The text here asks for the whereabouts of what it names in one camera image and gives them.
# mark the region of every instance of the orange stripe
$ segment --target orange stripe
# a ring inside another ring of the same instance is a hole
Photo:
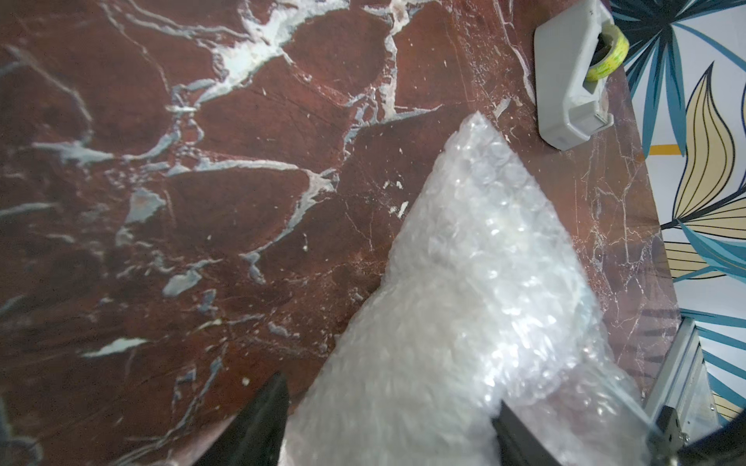
[[[651,146],[650,155],[681,155],[678,144],[658,144]]]

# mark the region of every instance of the bubble wrap package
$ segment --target bubble wrap package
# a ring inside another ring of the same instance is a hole
[[[475,113],[290,417],[282,462],[499,465],[505,400],[565,465],[641,465],[638,399],[554,208]]]

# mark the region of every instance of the table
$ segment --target table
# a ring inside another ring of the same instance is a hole
[[[624,73],[558,152],[533,31],[570,1],[6,2],[0,432],[18,464],[188,465],[294,403],[481,111],[554,203],[645,396],[679,322]]]

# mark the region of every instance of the masking tape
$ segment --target masking tape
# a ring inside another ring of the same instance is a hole
[[[612,74],[614,70],[621,66],[630,51],[630,41],[622,34],[621,29],[611,23],[606,23],[603,26],[601,37],[605,41],[611,42],[611,50],[603,60],[588,69],[587,81],[598,81]]]

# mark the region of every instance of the tape roll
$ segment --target tape roll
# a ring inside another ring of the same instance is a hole
[[[594,55],[594,64],[588,69],[586,81],[598,81],[612,74],[621,66],[630,51],[630,41],[622,34],[621,29],[610,22],[602,27],[599,42],[603,42],[604,47],[596,52],[597,55]],[[596,60],[599,52],[603,53],[607,50],[603,58]]]

